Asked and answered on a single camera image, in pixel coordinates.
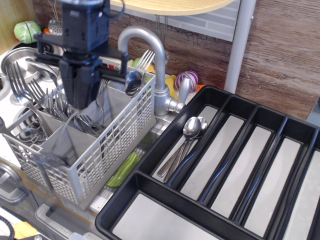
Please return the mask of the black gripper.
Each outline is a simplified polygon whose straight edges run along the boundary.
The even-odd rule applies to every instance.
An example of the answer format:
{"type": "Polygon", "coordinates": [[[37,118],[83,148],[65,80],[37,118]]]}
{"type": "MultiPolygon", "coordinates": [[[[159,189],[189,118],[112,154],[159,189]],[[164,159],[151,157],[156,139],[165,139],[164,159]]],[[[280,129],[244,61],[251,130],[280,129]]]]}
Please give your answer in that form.
{"type": "Polygon", "coordinates": [[[87,108],[96,100],[101,77],[122,84],[126,83],[128,54],[122,53],[108,42],[102,43],[91,51],[84,51],[64,46],[61,35],[39,32],[34,35],[34,38],[37,40],[36,60],[52,66],[59,65],[66,98],[77,110],[87,108]],[[62,47],[65,52],[63,55],[45,53],[44,44],[62,47]],[[101,61],[94,61],[99,57],[121,60],[121,69],[116,71],[103,67],[101,61]]]}

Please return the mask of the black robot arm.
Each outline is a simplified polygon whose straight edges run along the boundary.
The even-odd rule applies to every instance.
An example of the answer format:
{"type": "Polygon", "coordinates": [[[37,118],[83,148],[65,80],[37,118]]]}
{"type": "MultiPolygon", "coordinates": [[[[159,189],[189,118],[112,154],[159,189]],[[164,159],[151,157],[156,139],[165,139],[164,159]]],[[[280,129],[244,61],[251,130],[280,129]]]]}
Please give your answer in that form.
{"type": "Polygon", "coordinates": [[[62,34],[35,34],[36,61],[57,66],[67,101],[83,110],[96,100],[101,78],[123,82],[127,53],[109,44],[108,0],[62,0],[62,34]]]}

